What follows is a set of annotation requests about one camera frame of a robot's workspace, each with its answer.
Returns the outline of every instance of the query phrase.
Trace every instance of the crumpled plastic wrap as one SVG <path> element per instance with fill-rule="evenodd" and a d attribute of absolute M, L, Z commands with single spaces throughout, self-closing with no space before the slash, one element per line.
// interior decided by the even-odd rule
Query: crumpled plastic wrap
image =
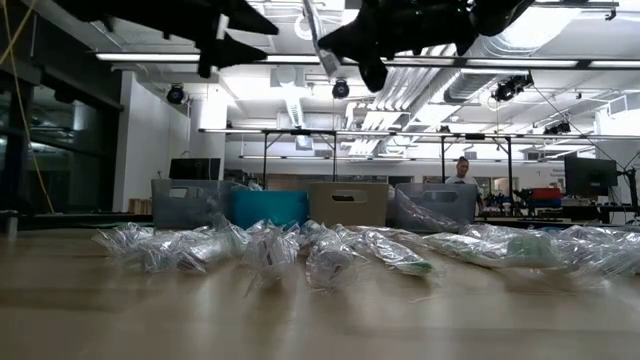
<path fill-rule="evenodd" d="M 270 222 L 259 222 L 247 230 L 251 241 L 242 258 L 252 273 L 247 294 L 255 287 L 269 287 L 277 282 L 295 263 L 300 227 L 285 231 Z"/>
<path fill-rule="evenodd" d="M 492 225 L 469 225 L 462 235 L 435 234 L 424 244 L 446 256 L 489 268 L 565 268 L 567 262 L 551 235 Z"/>
<path fill-rule="evenodd" d="M 250 236 L 220 215 L 215 226 L 189 231 L 154 231 L 136 224 L 99 231 L 93 240 L 105 246 L 123 267 L 146 272 L 175 268 L 206 273 L 219 260 L 244 254 Z"/>
<path fill-rule="evenodd" d="M 377 231 L 365 231 L 364 239 L 376 257 L 403 274 L 424 276 L 433 269 L 428 261 L 409 248 L 389 240 Z"/>
<path fill-rule="evenodd" d="M 421 229 L 432 232 L 458 233 L 461 224 L 435 211 L 422 207 L 401 190 L 396 189 L 397 217 L 409 223 L 417 223 Z"/>
<path fill-rule="evenodd" d="M 360 257 L 338 234 L 324 226 L 316 227 L 309 240 L 307 281 L 314 288 L 334 289 L 356 278 L 354 265 Z"/>
<path fill-rule="evenodd" d="M 112 256 L 125 256 L 140 241 L 154 235 L 154 229 L 128 223 L 109 230 L 98 230 L 92 240 L 104 246 Z"/>
<path fill-rule="evenodd" d="M 393 229 L 386 227 L 370 227 L 370 226 L 349 226 L 345 230 L 355 231 L 356 233 L 364 233 L 366 231 L 375 231 L 391 241 L 403 245 L 420 245 L 423 246 L 422 236 L 407 230 Z"/>
<path fill-rule="evenodd" d="M 145 272 L 161 272 L 176 268 L 181 235 L 167 232 L 142 240 L 135 248 L 142 258 Z"/>
<path fill-rule="evenodd" d="M 177 267 L 181 271 L 206 273 L 207 266 L 237 255 L 236 241 L 229 233 L 200 229 L 177 235 Z"/>
<path fill-rule="evenodd" d="M 558 237 L 563 255 L 587 272 L 607 277 L 640 272 L 640 233 L 572 226 Z"/>

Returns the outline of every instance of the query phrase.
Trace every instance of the table surface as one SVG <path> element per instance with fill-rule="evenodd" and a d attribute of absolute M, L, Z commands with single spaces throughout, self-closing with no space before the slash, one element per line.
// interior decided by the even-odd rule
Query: table surface
<path fill-rule="evenodd" d="M 122 272 L 92 231 L 0 246 L 2 359 L 637 359 L 640 280 L 577 286 L 423 253 L 427 278 L 372 262 L 331 294 L 299 261 L 244 297 L 233 261 L 207 275 Z"/>

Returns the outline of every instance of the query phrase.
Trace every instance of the computer monitor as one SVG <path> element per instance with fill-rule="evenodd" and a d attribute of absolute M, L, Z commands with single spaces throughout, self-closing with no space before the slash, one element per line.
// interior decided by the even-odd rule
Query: computer monitor
<path fill-rule="evenodd" d="M 618 185 L 618 169 L 613 160 L 566 157 L 564 176 L 567 195 L 607 196 Z"/>
<path fill-rule="evenodd" d="M 220 159 L 171 159 L 169 178 L 174 180 L 218 180 Z"/>

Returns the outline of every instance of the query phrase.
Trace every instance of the person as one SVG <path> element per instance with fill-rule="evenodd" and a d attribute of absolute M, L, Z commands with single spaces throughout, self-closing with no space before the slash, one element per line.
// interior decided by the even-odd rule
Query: person
<path fill-rule="evenodd" d="M 445 181 L 445 184 L 469 184 L 475 185 L 478 188 L 478 195 L 476 196 L 476 203 L 478 203 L 478 208 L 480 211 L 484 210 L 484 203 L 482 202 L 482 198 L 480 197 L 480 187 L 478 186 L 478 182 L 472 176 L 468 176 L 469 172 L 469 160 L 467 160 L 464 156 L 461 156 L 458 159 L 458 163 L 456 164 L 456 175 L 448 178 Z"/>

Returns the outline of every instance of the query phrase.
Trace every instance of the clear plastic bin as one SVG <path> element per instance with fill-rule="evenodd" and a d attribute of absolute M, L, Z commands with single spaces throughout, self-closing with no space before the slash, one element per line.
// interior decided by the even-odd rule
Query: clear plastic bin
<path fill-rule="evenodd" d="M 151 180 L 153 224 L 157 229 L 195 229 L 231 215 L 231 194 L 243 185 L 214 180 Z"/>
<path fill-rule="evenodd" d="M 411 209 L 403 205 L 402 194 L 415 205 L 427 209 L 435 221 L 418 221 L 409 213 Z M 445 216 L 460 225 L 473 224 L 476 214 L 478 187 L 468 184 L 398 184 L 396 185 L 396 225 L 411 232 L 440 232 L 440 228 L 430 228 L 430 223 L 438 222 Z"/>

